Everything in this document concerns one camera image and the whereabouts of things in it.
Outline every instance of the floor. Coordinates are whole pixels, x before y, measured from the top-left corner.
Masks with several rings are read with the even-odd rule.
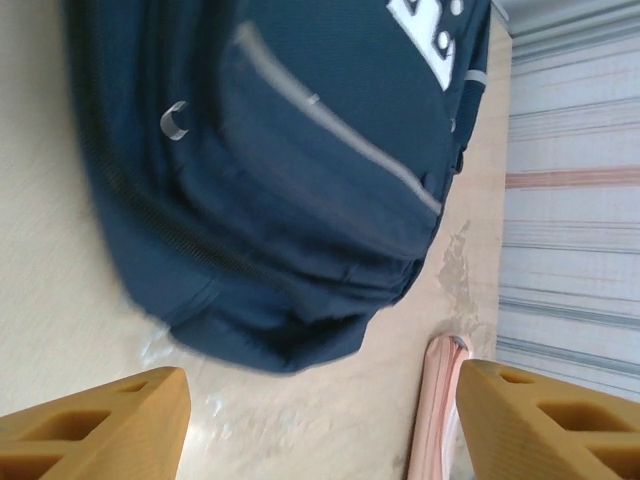
[[[490,87],[420,281],[374,319],[357,355],[273,378],[180,350],[127,302],[80,169],[58,8],[0,0],[0,415],[177,365],[193,399],[180,480],[403,478],[429,339],[464,332],[478,356],[494,351],[511,56],[504,28],[494,24]],[[471,476],[465,462],[461,455],[455,478]]]

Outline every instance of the beige floor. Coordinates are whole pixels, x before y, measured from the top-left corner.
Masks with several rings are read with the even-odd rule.
[[[359,354],[278,379],[181,351],[124,300],[80,170],[57,4],[0,0],[0,415],[178,365],[193,397],[180,479],[402,478],[429,338],[466,332],[480,356],[494,348],[511,52],[502,26],[421,280],[372,322]]]

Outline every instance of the white wall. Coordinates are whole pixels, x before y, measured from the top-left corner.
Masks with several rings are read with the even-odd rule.
[[[640,400],[640,31],[514,64],[506,183],[498,359]]]

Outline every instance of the pink object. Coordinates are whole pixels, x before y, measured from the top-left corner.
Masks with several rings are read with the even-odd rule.
[[[459,423],[456,387],[462,362],[472,356],[468,345],[443,335],[427,348],[407,480],[449,479]]]

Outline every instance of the white logo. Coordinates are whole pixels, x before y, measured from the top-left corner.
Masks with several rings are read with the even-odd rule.
[[[406,34],[418,48],[429,68],[438,79],[442,90],[449,88],[456,53],[455,40],[442,32],[436,39],[438,24],[442,17],[439,0],[390,0],[387,8]],[[440,49],[447,50],[443,57]]]

